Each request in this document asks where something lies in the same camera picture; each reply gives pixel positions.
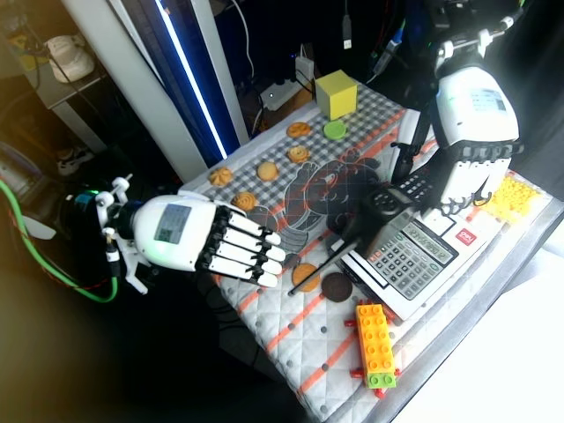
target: power strip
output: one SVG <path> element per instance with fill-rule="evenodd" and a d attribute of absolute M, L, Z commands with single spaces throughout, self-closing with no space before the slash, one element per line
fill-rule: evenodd
<path fill-rule="evenodd" d="M 313 61 L 301 56 L 296 57 L 296 79 L 303 85 L 307 85 L 313 78 Z M 284 81 L 282 85 L 272 84 L 261 93 L 264 107 L 270 111 L 278 110 L 302 88 L 303 87 L 298 82 L 292 82 L 290 79 Z"/>

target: green lid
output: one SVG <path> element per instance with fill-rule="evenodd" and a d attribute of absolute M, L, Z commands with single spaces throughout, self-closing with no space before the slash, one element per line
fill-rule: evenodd
<path fill-rule="evenodd" d="M 332 121 L 323 127 L 323 133 L 328 139 L 341 139 L 346 135 L 346 125 L 343 121 Z"/>

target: cartoon print on cloth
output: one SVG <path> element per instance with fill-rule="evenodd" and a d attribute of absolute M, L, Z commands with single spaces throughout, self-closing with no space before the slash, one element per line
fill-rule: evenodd
<path fill-rule="evenodd" d="M 306 162 L 285 194 L 284 219 L 280 234 L 288 252 L 299 252 L 308 242 L 308 231 L 327 217 L 327 226 L 340 234 L 358 202 L 379 182 L 375 159 L 361 159 L 348 149 L 338 159 L 317 166 Z"/>

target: calculator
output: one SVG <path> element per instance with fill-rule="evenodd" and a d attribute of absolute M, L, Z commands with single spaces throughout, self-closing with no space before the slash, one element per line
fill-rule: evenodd
<path fill-rule="evenodd" d="M 345 271 L 406 320 L 449 280 L 486 237 L 458 216 L 433 210 L 410 222 L 365 259 L 357 252 L 341 258 Z M 331 246 L 336 250 L 342 241 Z"/>

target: orange toy brick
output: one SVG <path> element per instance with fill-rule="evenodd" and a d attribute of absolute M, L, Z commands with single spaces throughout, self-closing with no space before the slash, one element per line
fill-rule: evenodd
<path fill-rule="evenodd" d="M 366 375 L 394 373 L 396 367 L 391 351 L 390 334 L 382 305 L 357 306 L 362 366 Z"/>

